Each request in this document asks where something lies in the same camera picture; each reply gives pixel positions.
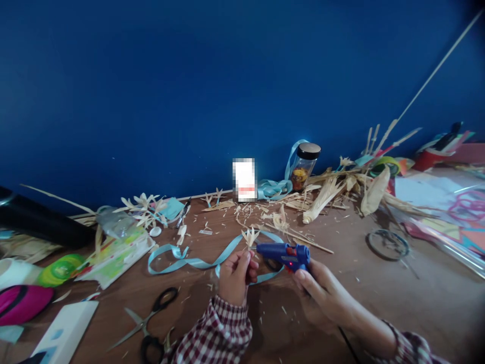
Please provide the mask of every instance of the red cup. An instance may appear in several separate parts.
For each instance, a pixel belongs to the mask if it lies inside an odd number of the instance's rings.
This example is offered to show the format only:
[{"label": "red cup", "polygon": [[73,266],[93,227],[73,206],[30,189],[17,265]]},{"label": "red cup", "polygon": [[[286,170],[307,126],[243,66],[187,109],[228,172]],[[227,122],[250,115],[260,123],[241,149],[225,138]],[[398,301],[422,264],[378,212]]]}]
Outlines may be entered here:
[{"label": "red cup", "polygon": [[424,172],[437,163],[443,162],[446,158],[452,156],[455,152],[442,152],[437,151],[433,148],[425,149],[419,157],[416,159],[416,163],[414,164],[413,168]]}]

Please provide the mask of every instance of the plaid sleeve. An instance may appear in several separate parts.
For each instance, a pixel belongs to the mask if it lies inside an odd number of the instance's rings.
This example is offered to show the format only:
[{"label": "plaid sleeve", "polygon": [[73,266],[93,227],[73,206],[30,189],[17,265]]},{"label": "plaid sleeve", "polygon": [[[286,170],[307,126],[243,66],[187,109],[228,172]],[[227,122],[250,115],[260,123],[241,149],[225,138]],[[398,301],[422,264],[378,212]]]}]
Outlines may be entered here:
[{"label": "plaid sleeve", "polygon": [[212,297],[196,325],[165,353],[165,363],[238,363],[253,335],[248,307]]},{"label": "plaid sleeve", "polygon": [[391,360],[383,360],[371,355],[376,363],[399,363],[399,364],[448,364],[431,353],[426,340],[421,336],[410,332],[399,332],[394,326],[383,320],[393,331],[398,344],[396,356]]}]

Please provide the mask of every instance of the child's hand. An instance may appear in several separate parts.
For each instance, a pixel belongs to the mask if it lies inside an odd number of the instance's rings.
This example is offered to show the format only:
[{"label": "child's hand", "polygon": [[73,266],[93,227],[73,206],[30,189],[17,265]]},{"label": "child's hand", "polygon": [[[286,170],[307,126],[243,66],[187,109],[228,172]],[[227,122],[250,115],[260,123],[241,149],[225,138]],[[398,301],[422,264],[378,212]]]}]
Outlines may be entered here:
[{"label": "child's hand", "polygon": [[221,264],[219,297],[231,305],[244,306],[248,284],[257,281],[259,264],[252,257],[253,251],[239,251]]},{"label": "child's hand", "polygon": [[293,277],[303,299],[316,303],[323,313],[337,325],[352,328],[356,323],[356,312],[360,310],[360,303],[347,292],[322,263],[311,259],[308,270],[311,274],[299,269]]}]

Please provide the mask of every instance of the black tube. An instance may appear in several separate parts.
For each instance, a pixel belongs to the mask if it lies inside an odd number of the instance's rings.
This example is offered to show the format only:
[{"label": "black tube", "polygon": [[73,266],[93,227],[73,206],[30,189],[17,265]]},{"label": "black tube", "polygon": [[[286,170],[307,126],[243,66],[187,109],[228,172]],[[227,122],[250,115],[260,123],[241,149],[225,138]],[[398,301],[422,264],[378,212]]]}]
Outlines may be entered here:
[{"label": "black tube", "polygon": [[0,226],[71,249],[88,245],[95,235],[90,227],[1,186]]}]

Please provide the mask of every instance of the hot glue gun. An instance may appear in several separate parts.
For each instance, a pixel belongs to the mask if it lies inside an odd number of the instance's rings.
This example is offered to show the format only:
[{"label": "hot glue gun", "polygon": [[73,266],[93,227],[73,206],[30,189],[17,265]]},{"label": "hot glue gun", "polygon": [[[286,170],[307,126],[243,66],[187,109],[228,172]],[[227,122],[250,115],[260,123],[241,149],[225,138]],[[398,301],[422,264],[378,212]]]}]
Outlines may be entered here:
[{"label": "hot glue gun", "polygon": [[266,264],[273,271],[279,271],[281,265],[275,266],[271,261],[277,261],[284,264],[289,272],[295,273],[298,269],[308,271],[307,266],[310,263],[310,250],[305,245],[290,244],[258,244],[256,251],[260,253]]}]

